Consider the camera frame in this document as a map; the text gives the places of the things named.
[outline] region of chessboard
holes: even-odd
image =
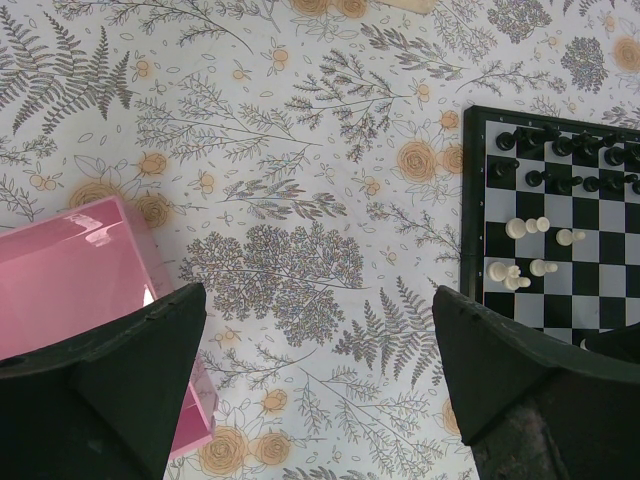
[[[633,130],[468,108],[463,131],[462,293],[574,345],[587,332],[637,323],[639,144],[640,132]],[[519,239],[507,235],[509,220],[539,217],[549,219],[548,231]],[[561,246],[556,240],[561,229],[586,235]],[[558,269],[536,277],[529,271],[534,259],[554,262]],[[519,266],[531,285],[511,291],[492,281],[486,271],[493,262]]]

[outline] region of black chess board frame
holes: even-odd
[[[504,130],[497,128],[499,126],[497,124],[504,125]],[[517,318],[517,308],[515,307],[518,301],[517,298],[520,299],[521,311],[525,304],[530,307],[530,310],[536,310],[536,305],[544,305],[544,308],[540,308],[540,310],[544,310],[544,313],[542,311],[539,312],[539,315],[544,315],[544,321],[530,326],[541,331],[547,331],[544,327],[549,325],[557,327],[549,328],[549,331],[560,332],[562,329],[568,329],[569,336],[562,334],[558,337],[549,331],[547,333],[577,344],[588,330],[605,331],[623,326],[625,323],[630,324],[637,321],[637,319],[631,321],[631,319],[626,318],[626,312],[629,311],[630,306],[634,309],[640,307],[640,243],[637,244],[639,250],[637,260],[629,261],[629,258],[625,258],[624,252],[625,241],[628,243],[629,239],[632,239],[634,242],[640,242],[640,195],[630,192],[630,185],[625,185],[625,192],[620,196],[606,190],[600,190],[593,195],[586,194],[582,186],[578,186],[574,188],[572,195],[566,196],[568,198],[559,198],[562,196],[551,194],[549,186],[544,183],[537,192],[526,191],[527,187],[521,189],[518,185],[522,185],[522,179],[516,179],[516,175],[522,177],[526,173],[526,169],[531,169],[531,165],[536,165],[538,166],[537,170],[546,169],[550,173],[560,176],[578,174],[581,176],[595,175],[602,178],[607,175],[624,176],[628,173],[640,175],[640,166],[610,167],[603,162],[602,157],[605,149],[601,150],[599,159],[583,159],[576,154],[568,157],[555,157],[550,153],[551,142],[529,150],[523,149],[521,145],[517,145],[511,152],[497,152],[492,149],[491,142],[494,142],[493,145],[495,145],[497,133],[502,131],[513,132],[517,126],[541,129],[543,125],[550,125],[565,135],[578,135],[588,132],[595,137],[603,137],[619,132],[625,136],[625,147],[629,144],[640,143],[640,132],[634,130],[482,106],[468,108],[464,112],[463,127],[464,168],[460,289],[462,293],[477,302],[485,304],[505,316],[511,318],[515,316],[516,320],[519,320]],[[499,180],[492,179],[489,175],[491,164],[504,158],[516,158],[521,162],[521,167],[516,171],[518,173],[513,172],[513,175],[507,175]],[[502,197],[515,199],[515,201],[496,201],[497,198]],[[487,201],[492,203],[489,212],[485,211],[485,208],[488,207]],[[556,224],[554,225],[554,215],[557,216],[558,211],[563,208],[562,205],[567,204],[567,202],[570,204],[571,213],[569,215],[572,216],[572,220],[566,225],[558,225],[558,223],[563,222],[555,222]],[[496,207],[499,210],[503,208],[503,206],[498,205],[499,203],[511,203],[512,205],[508,206],[508,208],[512,209],[513,216],[524,220],[543,215],[550,218],[552,228],[549,232],[546,234],[536,233],[525,237],[544,236],[542,240],[540,240],[540,237],[538,237],[539,240],[536,240],[538,243],[541,241],[541,245],[544,245],[541,251],[535,255],[518,252],[518,250],[523,250],[525,247],[519,248],[516,245],[516,241],[507,237],[504,232],[504,223],[508,214],[505,213],[503,215],[504,218],[501,218],[500,221],[490,221],[491,217],[496,216]],[[616,218],[607,218],[606,212],[603,213],[602,211],[605,205],[615,208],[614,211],[616,213],[612,217]],[[601,231],[598,215],[603,219],[600,223],[604,223],[606,219],[607,226],[609,220],[611,220],[614,223],[616,221],[618,223],[622,222],[622,227],[616,229],[614,226],[604,228],[604,231]],[[595,239],[599,242],[599,246],[596,248],[598,250],[598,258],[593,258],[593,254],[591,254],[592,256],[587,258],[587,261],[582,261],[585,259],[579,258],[578,254],[580,252],[577,251],[578,248],[573,249],[573,247],[560,247],[557,245],[555,234],[560,228],[587,229],[588,239],[593,240],[594,236],[598,237]],[[532,248],[528,253],[531,252],[535,252],[535,248]],[[536,257],[547,261],[559,262],[561,267],[568,265],[569,271],[568,273],[565,272],[565,274],[548,274],[542,278],[533,277],[528,272],[528,263]],[[485,292],[485,290],[488,290],[487,287],[492,286],[488,285],[490,281],[485,279],[484,272],[486,265],[493,260],[506,260],[507,264],[519,265],[523,276],[531,278],[533,282],[530,289],[520,289],[516,293],[507,292],[504,289],[497,292]],[[607,277],[607,272],[610,271],[614,272],[611,280]],[[623,272],[622,275],[626,275],[626,278],[622,279],[623,282],[626,282],[626,285],[622,287],[626,288],[626,292],[621,292],[620,287],[616,287],[618,290],[613,294],[609,294],[608,290],[614,287],[609,287],[608,282],[617,283],[617,280],[622,278],[620,277],[620,272]],[[544,287],[543,282],[547,282],[548,285]],[[568,282],[569,285],[562,285],[562,282]],[[564,296],[551,294],[552,286],[558,291],[567,289],[568,291],[562,292],[565,294]],[[624,299],[627,296],[633,297],[632,300],[625,302]],[[573,310],[571,301],[567,300],[567,297],[574,297]],[[582,299],[581,301],[583,302],[578,307],[575,306],[577,299]],[[587,308],[587,304],[595,305],[593,308],[597,309],[600,318],[598,319],[598,325],[581,328],[583,325],[576,324],[576,319],[572,319],[572,317],[577,315],[576,308],[580,311],[581,308]],[[555,318],[547,319],[547,316],[554,316]]]

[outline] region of floral tablecloth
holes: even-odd
[[[430,310],[462,111],[638,128],[640,1],[423,1],[0,1],[0,228],[120,195],[209,292],[167,479],[477,478]]]

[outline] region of patterned surface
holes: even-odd
[[[0,0],[1,228],[121,195],[209,290],[217,440],[168,479],[476,478],[429,310],[461,112],[637,128],[640,4],[430,3]]]
[[[484,159],[477,157],[485,166],[484,171],[490,172],[496,162],[514,158],[520,162],[520,167],[502,178],[486,177],[484,238],[487,256],[480,266],[486,271],[486,267],[495,261],[518,265],[522,276],[530,278],[532,283],[514,293],[485,275],[484,304],[520,323],[576,345],[587,332],[608,331],[636,323],[640,306],[640,195],[632,191],[631,185],[625,185],[619,193],[607,189],[587,192],[578,186],[571,195],[557,194],[552,181],[531,187],[525,177],[536,170],[547,171],[556,178],[579,175],[603,179],[635,173],[638,166],[608,165],[604,160],[606,149],[601,149],[597,157],[584,158],[577,153],[557,156],[551,149],[551,142],[534,149],[523,148],[520,144],[508,151],[497,148],[495,139],[500,133],[513,132],[517,126],[529,123],[526,117],[519,120],[518,124],[511,124],[510,119],[505,119],[504,123],[487,121],[485,124],[487,155]],[[554,128],[559,126],[563,136],[572,137],[582,131],[580,127],[557,125],[550,120],[549,124]],[[483,122],[475,121],[474,124],[482,125]],[[627,146],[637,140],[633,136],[627,137]],[[485,184],[485,175],[479,174],[476,180]],[[528,234],[519,240],[507,236],[505,226],[510,219],[541,216],[551,222],[548,232]],[[560,246],[555,237],[562,228],[584,231],[586,238],[568,247]],[[543,277],[532,275],[529,264],[536,258],[555,262],[558,271]]]

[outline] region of pink box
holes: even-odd
[[[13,230],[0,236],[0,360],[91,330],[171,291],[144,218],[117,197]],[[211,441],[216,402],[196,361],[171,458]]]

